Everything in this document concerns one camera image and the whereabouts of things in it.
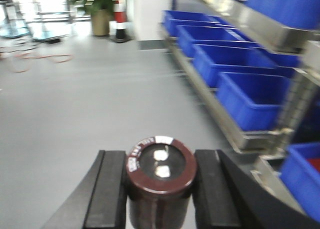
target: white wall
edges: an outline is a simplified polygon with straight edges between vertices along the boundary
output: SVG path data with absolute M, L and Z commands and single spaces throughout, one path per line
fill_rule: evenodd
M 138 41 L 161 40 L 159 23 L 172 0 L 133 0 L 133 28 Z

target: traffic cone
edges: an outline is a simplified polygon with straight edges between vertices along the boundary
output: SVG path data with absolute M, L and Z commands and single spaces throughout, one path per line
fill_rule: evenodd
M 114 2 L 114 19 L 116 21 L 116 33 L 115 37 L 112 37 L 111 40 L 116 43 L 125 43 L 131 38 L 126 33 L 126 4 L 116 0 Z

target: brown capacitor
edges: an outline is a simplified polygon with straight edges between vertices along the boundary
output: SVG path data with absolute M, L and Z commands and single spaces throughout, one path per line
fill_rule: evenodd
M 197 171 L 192 152 L 172 137 L 149 137 L 132 149 L 126 170 L 133 227 L 181 228 Z

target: gray floor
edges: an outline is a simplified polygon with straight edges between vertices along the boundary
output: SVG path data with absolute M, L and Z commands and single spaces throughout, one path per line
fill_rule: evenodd
M 39 229 L 85 175 L 98 150 L 129 151 L 168 135 L 195 149 L 230 145 L 183 72 L 164 50 L 112 43 L 85 33 L 43 44 L 55 64 L 0 61 L 0 228 Z M 194 228 L 194 211 L 184 228 Z

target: shelf rack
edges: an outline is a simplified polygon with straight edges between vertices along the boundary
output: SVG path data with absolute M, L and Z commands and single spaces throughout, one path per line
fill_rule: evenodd
M 223 131 L 232 148 L 238 153 L 257 151 L 266 153 L 270 148 L 270 142 L 279 135 L 279 131 L 242 131 L 219 103 L 214 90 L 206 85 L 192 66 L 190 59 L 177 47 L 175 38 L 170 37 L 162 27 L 161 34 L 173 58 L 186 73 L 190 83 L 205 103 L 207 110 Z
M 305 48 L 306 41 L 319 39 L 318 30 L 288 27 L 236 0 L 198 1 L 271 51 L 296 54 Z

